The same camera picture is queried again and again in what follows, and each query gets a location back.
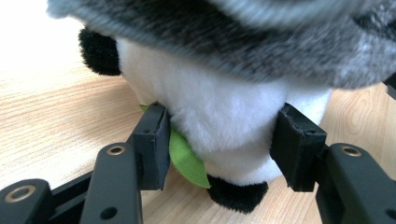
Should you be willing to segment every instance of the wood grain surface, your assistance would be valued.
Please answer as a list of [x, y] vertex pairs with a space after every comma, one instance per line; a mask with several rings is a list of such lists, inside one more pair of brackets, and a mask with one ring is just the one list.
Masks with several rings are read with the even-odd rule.
[[[89, 172], [97, 152], [125, 141], [142, 115], [121, 77], [99, 77], [81, 62], [82, 25], [51, 20], [45, 8], [43, 0], [0, 3], [0, 189], [26, 178], [56, 188]], [[395, 115], [379, 84], [335, 91], [320, 126], [328, 144], [365, 148], [396, 179]], [[172, 167], [164, 191], [142, 196], [145, 223], [321, 223], [315, 193], [294, 193], [283, 177], [249, 215], [214, 204]]]

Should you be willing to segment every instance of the screw hole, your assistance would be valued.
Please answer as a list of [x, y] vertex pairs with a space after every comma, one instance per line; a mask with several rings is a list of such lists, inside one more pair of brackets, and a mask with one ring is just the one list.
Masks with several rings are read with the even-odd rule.
[[29, 196], [31, 196], [35, 192], [35, 186], [33, 185], [25, 185], [19, 188], [12, 190], [10, 193], [6, 195], [7, 203], [17, 203], [22, 201]]
[[100, 218], [104, 220], [108, 220], [113, 218], [117, 214], [117, 208], [115, 207], [108, 207], [107, 209], [103, 210], [100, 214]]
[[125, 147], [121, 147], [121, 146], [111, 147], [107, 150], [107, 154], [110, 156], [117, 156], [117, 155], [120, 155], [124, 151], [125, 151]]
[[392, 209], [387, 210], [387, 215], [392, 218], [393, 220], [396, 220], [396, 211]]
[[350, 148], [350, 147], [342, 147], [341, 148], [343, 150], [343, 152], [345, 154], [347, 154], [348, 156], [352, 156], [352, 157], [359, 157], [361, 156], [361, 152], [358, 151], [355, 148]]

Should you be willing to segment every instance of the black plush leg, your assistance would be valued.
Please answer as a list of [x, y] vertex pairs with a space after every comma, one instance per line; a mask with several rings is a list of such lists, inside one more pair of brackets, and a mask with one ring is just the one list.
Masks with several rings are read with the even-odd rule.
[[116, 40], [84, 28], [78, 35], [81, 56], [91, 70], [100, 75], [120, 75]]
[[267, 182], [240, 187], [211, 175], [207, 178], [211, 186], [207, 191], [215, 203], [244, 214], [251, 213], [268, 190]]

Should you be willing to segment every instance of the white plush body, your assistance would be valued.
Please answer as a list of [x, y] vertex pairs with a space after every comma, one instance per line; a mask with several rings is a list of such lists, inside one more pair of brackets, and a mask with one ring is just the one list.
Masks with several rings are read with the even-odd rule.
[[206, 171], [238, 186], [280, 175], [269, 148], [285, 102], [319, 123], [331, 94], [320, 83], [294, 78], [246, 82], [158, 49], [117, 42], [122, 75], [140, 103], [166, 106]]

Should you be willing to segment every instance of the wooden table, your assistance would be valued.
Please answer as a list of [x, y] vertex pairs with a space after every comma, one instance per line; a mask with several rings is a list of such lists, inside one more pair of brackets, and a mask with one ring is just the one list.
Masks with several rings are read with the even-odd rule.
[[[125, 141], [142, 113], [121, 77], [81, 62], [79, 22], [48, 19], [42, 0], [15, 2], [0, 4], [0, 189], [26, 178], [56, 188], [89, 172], [102, 147]], [[335, 91], [321, 127], [328, 144], [367, 149], [396, 179], [395, 115], [382, 84]], [[250, 215], [214, 204], [174, 168], [163, 192], [142, 196], [146, 223], [320, 223], [315, 193], [294, 193], [283, 177]]]

